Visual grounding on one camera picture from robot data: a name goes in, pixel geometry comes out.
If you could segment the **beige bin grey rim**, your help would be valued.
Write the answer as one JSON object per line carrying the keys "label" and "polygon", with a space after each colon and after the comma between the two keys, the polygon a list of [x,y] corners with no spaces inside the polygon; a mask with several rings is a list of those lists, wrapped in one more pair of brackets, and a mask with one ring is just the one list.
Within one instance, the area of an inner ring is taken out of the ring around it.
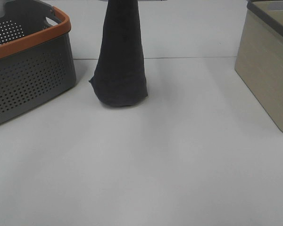
{"label": "beige bin grey rim", "polygon": [[250,0],[235,71],[283,133],[283,0]]}

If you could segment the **grey perforated basket orange rim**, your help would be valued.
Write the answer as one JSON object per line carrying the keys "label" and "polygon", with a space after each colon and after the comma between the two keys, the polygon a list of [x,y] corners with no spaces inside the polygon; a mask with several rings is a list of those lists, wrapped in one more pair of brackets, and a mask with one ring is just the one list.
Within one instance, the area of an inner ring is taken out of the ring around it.
{"label": "grey perforated basket orange rim", "polygon": [[39,0],[8,0],[0,17],[0,124],[76,83],[70,18]]}

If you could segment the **dark grey towel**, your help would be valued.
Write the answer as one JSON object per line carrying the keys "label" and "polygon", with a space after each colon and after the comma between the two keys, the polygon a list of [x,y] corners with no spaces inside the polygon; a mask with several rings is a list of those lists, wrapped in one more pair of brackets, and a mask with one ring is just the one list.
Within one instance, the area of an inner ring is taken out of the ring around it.
{"label": "dark grey towel", "polygon": [[90,83],[100,102],[110,107],[133,106],[148,96],[136,0],[108,1],[100,55]]}

